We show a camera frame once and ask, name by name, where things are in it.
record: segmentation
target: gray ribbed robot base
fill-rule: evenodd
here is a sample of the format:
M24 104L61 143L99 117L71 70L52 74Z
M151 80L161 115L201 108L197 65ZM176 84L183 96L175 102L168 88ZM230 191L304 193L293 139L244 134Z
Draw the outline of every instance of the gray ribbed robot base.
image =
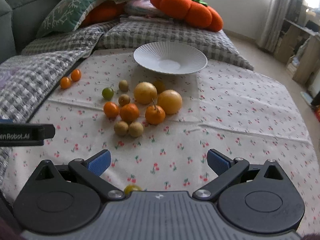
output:
M43 236L24 231L28 240L299 240L291 231L279 236L244 233L228 225L209 202L188 192L132 192L110 202L98 218L78 231Z

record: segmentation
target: plate rim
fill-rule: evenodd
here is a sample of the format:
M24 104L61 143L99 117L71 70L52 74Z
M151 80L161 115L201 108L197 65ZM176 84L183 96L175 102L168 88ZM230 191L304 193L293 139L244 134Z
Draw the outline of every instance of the plate rim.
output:
M152 43L176 43L176 44L180 44L180 45L182 45L182 46L191 47L192 49L197 50L198 52L200 52L200 53L204 56L204 58L205 58L205 65L204 65L201 69L199 69L199 70L191 71L191 72L187 72L187 73L169 73L169 72L157 71L157 70L151 69L151 68L149 68L149 67L146 67L146 66L144 66L144 65L141 65L141 64L136 60L136 57L135 57L136 51L137 51L139 48L141 48L141 47L143 47L143 46L146 46L146 45L148 45L148 44L152 44ZM208 65L208 59L207 59L207 57L205 56L205 54L204 54L202 51L200 51L199 49L197 49L197 48L195 48L195 47L192 47L192 46L190 46L190 45L188 45L188 44L184 44L184 43L181 43L181 42L174 42L174 41L154 41L154 42L149 42L149 43L146 43L146 44L142 44L141 46L137 47L137 48L134 50L134 52L133 52L133 58L134 58L134 60L135 60L140 66L142 66L142 67L144 67L144 68L146 68L146 69L148 69L148 70L154 71L154 72L156 72L156 73L167 74L167 75L187 75L187 74L193 74L193 73L196 73L196 72L199 72L199 71L203 70L203 69Z

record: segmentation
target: plastic bag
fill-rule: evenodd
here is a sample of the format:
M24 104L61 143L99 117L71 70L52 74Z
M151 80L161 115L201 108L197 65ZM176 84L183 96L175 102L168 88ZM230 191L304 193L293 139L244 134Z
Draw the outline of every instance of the plastic bag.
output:
M124 11L129 15L166 17L166 15L154 7L150 0L133 0L127 2Z

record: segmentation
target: triangular cutout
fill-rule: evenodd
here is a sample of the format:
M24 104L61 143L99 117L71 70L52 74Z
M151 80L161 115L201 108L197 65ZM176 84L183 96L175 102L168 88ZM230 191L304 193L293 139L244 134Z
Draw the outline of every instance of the triangular cutout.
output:
M264 177L268 179L278 179L278 180L283 179L282 175L274 165L270 165L268 167L266 174L264 174Z
M43 179L52 179L54 178L49 166L43 166L41 171L38 173L36 180L43 180Z

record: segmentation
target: green pillow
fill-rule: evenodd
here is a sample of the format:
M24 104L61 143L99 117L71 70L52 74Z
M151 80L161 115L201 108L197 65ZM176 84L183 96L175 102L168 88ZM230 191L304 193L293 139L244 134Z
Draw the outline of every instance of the green pillow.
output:
M42 22L37 38L51 32L71 32L76 30L88 13L103 0L61 0Z

